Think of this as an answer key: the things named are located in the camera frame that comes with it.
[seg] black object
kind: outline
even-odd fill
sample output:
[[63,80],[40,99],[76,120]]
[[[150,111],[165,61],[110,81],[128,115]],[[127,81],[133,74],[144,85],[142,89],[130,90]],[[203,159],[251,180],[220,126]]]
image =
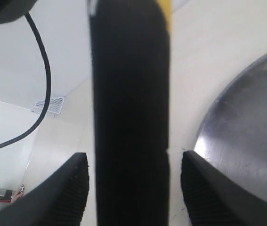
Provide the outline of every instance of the black object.
[[0,0],[0,24],[17,20],[28,13],[37,0]]
[[225,177],[196,152],[185,152],[181,186],[193,226],[266,226],[267,202]]
[[167,226],[169,33],[155,0],[90,17],[98,226]]
[[41,185],[0,211],[0,226],[79,226],[89,192],[85,153],[74,154]]
[[6,147],[8,145],[11,145],[19,140],[22,140],[23,138],[27,137],[28,135],[30,135],[39,125],[40,123],[42,122],[42,120],[44,119],[47,111],[48,111],[48,108],[49,108],[49,103],[50,103],[50,94],[51,94],[51,89],[52,89],[52,78],[51,78],[51,71],[50,71],[50,65],[49,65],[49,59],[48,59],[48,55],[46,53],[46,50],[44,48],[44,45],[42,43],[42,39],[41,39],[41,36],[38,32],[38,29],[33,21],[33,19],[31,18],[30,14],[27,13],[25,15],[25,18],[27,20],[27,22],[29,23],[30,27],[31,27],[31,30],[33,31],[33,34],[36,38],[36,41],[37,41],[37,44],[38,44],[38,47],[40,49],[40,53],[41,53],[41,56],[42,56],[42,59],[43,59],[43,63],[44,63],[44,67],[45,67],[45,72],[46,72],[46,97],[45,97],[45,101],[44,101],[44,106],[43,106],[43,109],[42,109],[42,112],[39,116],[39,118],[36,120],[36,122],[26,131],[24,132],[23,134],[17,136],[16,138],[13,138],[11,140],[8,140],[4,143],[1,143],[0,144],[0,149],[3,148],[3,147]]

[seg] stainless steel surface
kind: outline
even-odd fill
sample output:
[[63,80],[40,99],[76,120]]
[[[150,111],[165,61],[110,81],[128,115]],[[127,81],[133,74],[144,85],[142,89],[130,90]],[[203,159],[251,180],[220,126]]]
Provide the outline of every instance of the stainless steel surface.
[[217,98],[194,150],[267,201],[267,55],[246,68]]

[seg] black cable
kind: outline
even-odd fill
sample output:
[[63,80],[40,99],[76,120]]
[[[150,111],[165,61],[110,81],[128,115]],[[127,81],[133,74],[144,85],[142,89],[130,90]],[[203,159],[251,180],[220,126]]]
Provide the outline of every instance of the black cable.
[[4,143],[1,143],[0,144],[0,148],[6,147],[8,145],[11,145],[11,144],[13,144],[13,143],[15,143],[15,142],[27,137],[28,135],[30,135],[40,125],[40,123],[44,119],[44,117],[46,115],[46,112],[47,112],[47,110],[49,108],[50,93],[51,93],[51,87],[52,87],[49,59],[48,59],[47,53],[45,51],[41,36],[40,36],[40,34],[38,32],[38,29],[37,29],[33,19],[31,18],[30,14],[27,13],[25,15],[25,18],[26,18],[27,22],[29,23],[29,25],[30,25],[30,27],[31,27],[34,35],[35,35],[36,41],[38,43],[38,46],[39,46],[39,49],[40,49],[40,52],[41,52],[41,55],[42,55],[42,58],[43,58],[43,62],[44,62],[44,66],[45,66],[45,72],[46,72],[46,81],[47,81],[46,97],[45,97],[43,110],[42,110],[39,118],[37,119],[37,121],[32,125],[32,127],[30,127],[26,132],[24,132],[23,134],[17,136],[16,138],[13,138],[13,139],[8,140],[8,141],[6,141]]

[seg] beige surface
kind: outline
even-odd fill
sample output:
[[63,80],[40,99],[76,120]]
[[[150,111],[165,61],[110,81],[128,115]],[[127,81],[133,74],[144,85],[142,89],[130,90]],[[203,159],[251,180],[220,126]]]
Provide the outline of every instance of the beige surface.
[[[217,95],[265,53],[266,0],[192,0],[174,14],[169,149],[171,226],[188,225],[179,182],[183,149],[193,148],[199,125]],[[90,84],[88,80],[78,87],[66,98],[63,114],[47,119],[40,127],[24,178],[28,190],[76,151],[88,154],[90,176],[94,179]],[[95,213],[91,184],[82,225],[95,226]]]

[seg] yellow stripe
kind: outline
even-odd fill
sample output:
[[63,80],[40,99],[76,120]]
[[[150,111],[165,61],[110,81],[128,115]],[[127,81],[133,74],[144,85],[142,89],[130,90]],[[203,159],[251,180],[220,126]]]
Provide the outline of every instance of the yellow stripe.
[[172,11],[171,11],[171,0],[156,0],[158,4],[160,5],[164,16],[167,21],[167,26],[168,26],[168,31],[171,31],[171,16],[172,16]]

